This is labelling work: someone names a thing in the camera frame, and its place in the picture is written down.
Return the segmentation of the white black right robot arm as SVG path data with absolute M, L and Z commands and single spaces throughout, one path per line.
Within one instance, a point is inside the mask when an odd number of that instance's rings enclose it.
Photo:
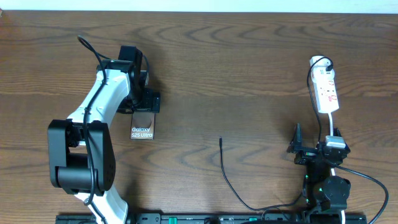
M 294 136 L 287 148 L 294 153 L 294 163 L 306 167 L 303 196 L 313 213 L 341 213 L 347 209 L 350 181 L 332 174 L 332 169 L 343 163 L 351 152 L 339 129 L 335 135 L 326 136 L 315 147 L 303 145 L 300 125 L 295 126 Z

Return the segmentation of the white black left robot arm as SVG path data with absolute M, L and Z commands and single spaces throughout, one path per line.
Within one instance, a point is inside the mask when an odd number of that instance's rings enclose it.
M 50 181 L 80 199 L 89 215 L 57 215 L 56 223 L 136 223 L 116 187 L 116 159 L 109 128 L 117 113 L 140 115 L 150 131 L 160 110 L 160 95 L 147 87 L 143 56 L 105 59 L 82 104 L 67 119 L 48 126 Z

